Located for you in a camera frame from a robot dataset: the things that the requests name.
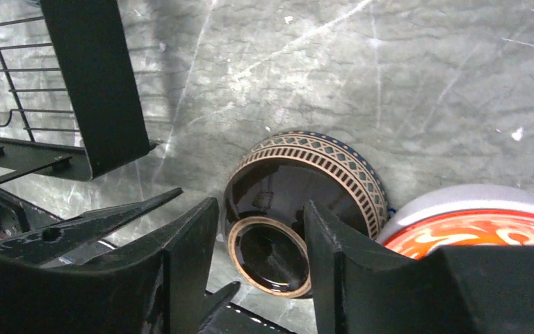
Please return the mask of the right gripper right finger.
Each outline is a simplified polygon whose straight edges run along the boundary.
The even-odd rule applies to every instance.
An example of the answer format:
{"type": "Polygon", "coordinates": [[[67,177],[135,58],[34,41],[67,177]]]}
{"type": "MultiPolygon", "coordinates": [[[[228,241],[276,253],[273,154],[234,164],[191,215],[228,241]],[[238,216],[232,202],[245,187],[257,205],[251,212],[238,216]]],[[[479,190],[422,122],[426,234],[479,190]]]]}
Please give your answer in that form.
{"type": "Polygon", "coordinates": [[[319,333],[534,333],[534,246],[400,255],[305,205],[319,333]]]}

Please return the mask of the brown geometric patterned bowl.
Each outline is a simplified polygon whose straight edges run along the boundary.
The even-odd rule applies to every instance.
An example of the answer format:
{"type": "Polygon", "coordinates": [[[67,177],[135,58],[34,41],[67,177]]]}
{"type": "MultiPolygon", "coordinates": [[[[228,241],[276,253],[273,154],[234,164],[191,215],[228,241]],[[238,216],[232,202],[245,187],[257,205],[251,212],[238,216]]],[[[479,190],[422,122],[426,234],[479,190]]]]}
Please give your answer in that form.
{"type": "Polygon", "coordinates": [[[390,217],[378,174],[349,145],[326,134],[291,130],[269,136],[246,153],[225,191],[224,234],[238,272],[273,296],[307,298],[311,271],[305,205],[324,205],[366,237],[390,217]]]}

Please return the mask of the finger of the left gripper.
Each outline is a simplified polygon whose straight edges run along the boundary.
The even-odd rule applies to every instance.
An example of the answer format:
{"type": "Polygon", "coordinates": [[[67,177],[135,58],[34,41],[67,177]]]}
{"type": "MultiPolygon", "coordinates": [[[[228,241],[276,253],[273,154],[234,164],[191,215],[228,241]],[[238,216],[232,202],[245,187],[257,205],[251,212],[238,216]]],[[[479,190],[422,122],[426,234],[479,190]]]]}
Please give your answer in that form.
{"type": "Polygon", "coordinates": [[[177,187],[141,202],[84,212],[60,223],[2,239],[0,257],[36,266],[48,263],[83,244],[100,240],[182,193],[183,189],[177,187]]]}
{"type": "Polygon", "coordinates": [[[269,321],[235,303],[241,283],[233,281],[215,293],[206,291],[204,296],[205,318],[198,333],[215,334],[284,334],[293,333],[283,326],[269,321]]]}

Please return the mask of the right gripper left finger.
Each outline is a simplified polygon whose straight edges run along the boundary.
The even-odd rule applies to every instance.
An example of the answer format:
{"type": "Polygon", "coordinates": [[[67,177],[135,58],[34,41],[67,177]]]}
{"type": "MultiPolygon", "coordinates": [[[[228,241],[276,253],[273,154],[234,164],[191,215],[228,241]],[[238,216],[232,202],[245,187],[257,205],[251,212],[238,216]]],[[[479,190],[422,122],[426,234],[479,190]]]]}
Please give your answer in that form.
{"type": "Polygon", "coordinates": [[[206,198],[81,265],[0,257],[0,333],[197,333],[218,210],[206,198]]]}

